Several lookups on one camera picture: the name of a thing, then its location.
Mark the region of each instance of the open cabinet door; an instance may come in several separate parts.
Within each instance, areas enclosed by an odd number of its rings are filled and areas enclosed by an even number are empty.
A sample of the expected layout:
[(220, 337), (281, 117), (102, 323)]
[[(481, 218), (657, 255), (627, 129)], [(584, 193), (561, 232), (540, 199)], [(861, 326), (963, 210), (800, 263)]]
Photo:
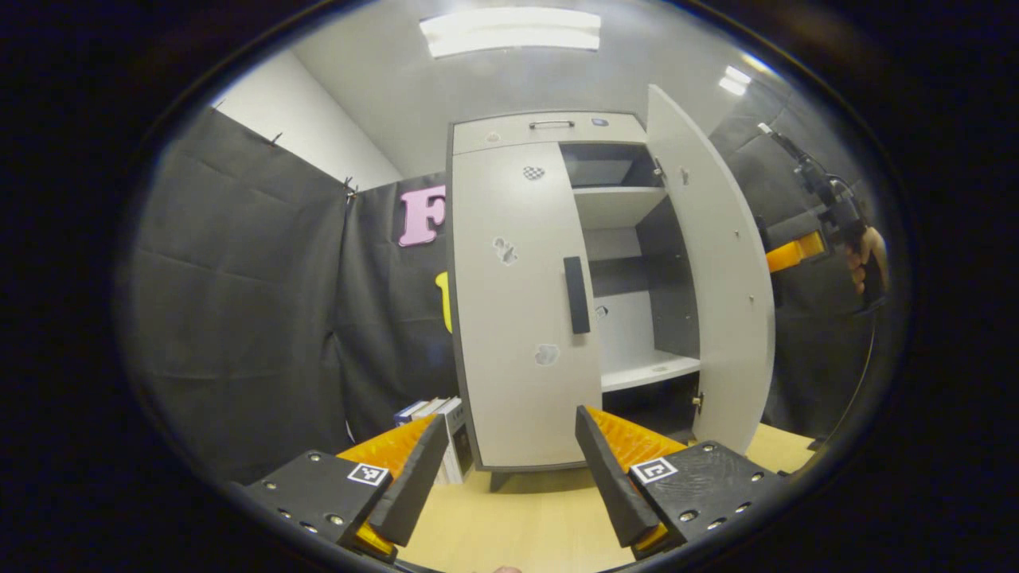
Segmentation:
[(714, 146), (657, 86), (648, 87), (647, 146), (687, 247), (700, 322), (698, 440), (746, 453), (764, 412), (774, 360), (774, 299), (764, 247)]

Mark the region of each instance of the stack of books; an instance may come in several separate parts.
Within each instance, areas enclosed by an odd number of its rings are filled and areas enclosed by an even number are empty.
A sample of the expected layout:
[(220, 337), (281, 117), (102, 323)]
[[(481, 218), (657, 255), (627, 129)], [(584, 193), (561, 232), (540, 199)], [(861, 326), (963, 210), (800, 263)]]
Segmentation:
[(442, 465), (439, 466), (439, 472), (435, 476), (435, 483), (464, 483), (464, 477), (470, 471), (474, 457), (471, 454), (471, 442), (467, 435), (467, 417), (461, 399), (419, 400), (393, 414), (393, 421), (397, 426), (401, 426), (432, 414), (445, 416), (446, 432), (449, 435), (449, 445), (446, 446), (446, 453), (442, 457)]

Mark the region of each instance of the ceiling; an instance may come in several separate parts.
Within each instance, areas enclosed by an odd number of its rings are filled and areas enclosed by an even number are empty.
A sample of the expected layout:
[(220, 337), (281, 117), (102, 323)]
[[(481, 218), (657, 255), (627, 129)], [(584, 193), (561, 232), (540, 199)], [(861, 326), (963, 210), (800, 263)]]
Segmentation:
[(642, 0), (529, 0), (601, 16), (597, 52), (489, 50), (433, 59), (418, 22), (511, 2), (380, 0), (319, 29), (292, 50), (405, 177), (445, 169), (450, 122), (518, 111), (647, 114), (657, 84), (706, 133), (738, 96), (727, 65), (752, 75), (743, 52), (674, 6)]

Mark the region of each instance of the drawer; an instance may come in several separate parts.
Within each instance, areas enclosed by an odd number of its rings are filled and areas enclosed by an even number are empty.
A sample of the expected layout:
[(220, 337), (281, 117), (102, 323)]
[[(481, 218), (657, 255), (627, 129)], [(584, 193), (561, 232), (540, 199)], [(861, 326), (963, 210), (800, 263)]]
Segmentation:
[[(599, 119), (598, 125), (592, 119)], [(628, 113), (568, 111), (504, 115), (453, 125), (452, 153), (539, 142), (645, 143), (637, 117)]]

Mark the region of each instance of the cabinet leg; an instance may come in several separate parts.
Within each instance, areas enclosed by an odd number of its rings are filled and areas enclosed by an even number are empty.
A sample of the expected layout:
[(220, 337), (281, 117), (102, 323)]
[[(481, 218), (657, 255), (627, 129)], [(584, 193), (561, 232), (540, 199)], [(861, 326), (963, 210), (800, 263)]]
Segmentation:
[(488, 492), (494, 493), (498, 491), (499, 488), (505, 484), (506, 480), (509, 479), (509, 475), (511, 474), (508, 472), (493, 471), (492, 480), (488, 482)]

